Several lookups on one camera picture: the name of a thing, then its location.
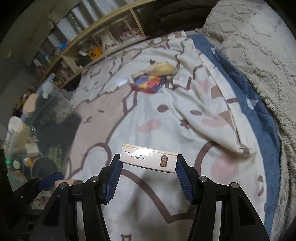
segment printed bedsheet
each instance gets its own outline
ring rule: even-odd
[[[178,73],[156,94],[117,89],[118,78],[165,60]],[[94,65],[71,103],[83,119],[68,178],[97,175],[123,143],[173,151],[216,183],[238,182],[264,222],[268,189],[256,135],[230,83],[184,32],[144,41]],[[186,240],[195,211],[175,173],[126,164],[114,198],[102,209],[111,240],[149,241]],[[214,240],[219,215],[218,203]]]

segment pink spot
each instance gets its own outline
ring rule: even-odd
[[[161,126],[161,122],[159,120],[153,119],[139,126],[138,131],[140,133],[147,134],[147,133],[150,133],[151,131],[157,130],[158,128],[160,128],[160,126]]]
[[[237,172],[238,162],[228,154],[222,154],[215,160],[211,174],[218,182],[222,182]]]
[[[227,125],[227,122],[222,117],[215,115],[212,119],[203,118],[202,124],[208,127],[216,128]]]
[[[211,83],[207,79],[206,80],[199,80],[197,82],[197,88],[199,90],[202,90],[202,92],[204,92],[204,93],[208,92],[210,86],[211,86]]]

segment gray fabric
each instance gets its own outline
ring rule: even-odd
[[[220,1],[215,12],[237,4],[246,3]],[[271,240],[278,240],[296,214],[296,40],[269,6],[251,10],[249,19],[239,12],[216,14],[217,23],[206,21],[203,30],[224,41],[222,52],[250,80],[279,123],[281,186],[271,230]],[[216,28],[219,23],[236,23],[240,17],[244,19],[240,27]]]
[[[215,38],[209,37],[206,34],[204,34],[202,31],[202,28],[196,28],[195,31],[202,34],[212,45],[215,45],[217,49],[219,50],[221,49],[222,42],[220,40],[217,40]]]
[[[222,0],[208,15],[202,31],[209,37],[223,42],[238,30],[249,17],[254,16],[262,4],[246,0]]]

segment colorful package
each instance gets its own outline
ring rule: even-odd
[[[133,84],[130,84],[134,91],[141,91],[145,93],[154,94],[162,85],[164,85],[166,77],[164,76],[152,76],[141,75],[134,80]]]

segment white cap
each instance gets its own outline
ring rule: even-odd
[[[12,166],[14,169],[19,170],[20,169],[20,163],[17,160],[14,160],[12,162]]]
[[[129,84],[130,80],[127,77],[122,77],[116,80],[116,86],[118,87],[118,89],[124,89]]]
[[[20,127],[22,127],[22,121],[17,116],[12,116],[9,119],[8,123],[8,131],[12,134],[14,131],[20,130]]]
[[[42,93],[42,97],[43,97],[44,99],[46,99],[46,100],[47,100],[47,99],[48,99],[48,93],[46,93],[46,92],[43,92],[43,93]]]
[[[43,92],[50,94],[54,90],[54,86],[51,82],[47,81],[42,85]]]

